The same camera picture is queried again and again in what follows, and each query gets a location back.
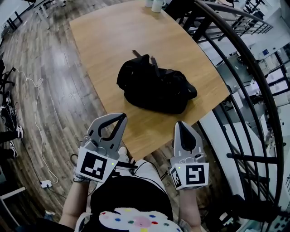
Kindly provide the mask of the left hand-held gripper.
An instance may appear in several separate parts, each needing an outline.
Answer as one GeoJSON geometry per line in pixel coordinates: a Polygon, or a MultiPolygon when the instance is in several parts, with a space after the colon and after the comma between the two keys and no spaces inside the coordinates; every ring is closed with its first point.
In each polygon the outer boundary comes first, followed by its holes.
{"type": "Polygon", "coordinates": [[[115,169],[120,155],[118,148],[127,124],[125,113],[110,113],[96,118],[90,125],[78,149],[76,175],[104,183],[115,169]],[[102,129],[117,122],[109,137],[102,129]]]}

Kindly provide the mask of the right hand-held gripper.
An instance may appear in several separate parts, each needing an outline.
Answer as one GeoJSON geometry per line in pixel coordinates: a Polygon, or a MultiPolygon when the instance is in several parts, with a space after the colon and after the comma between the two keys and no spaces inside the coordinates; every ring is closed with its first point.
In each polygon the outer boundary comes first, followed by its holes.
{"type": "Polygon", "coordinates": [[[174,157],[170,159],[170,174],[176,190],[198,189],[208,185],[209,163],[205,162],[202,138],[183,121],[174,128],[174,157]]]}

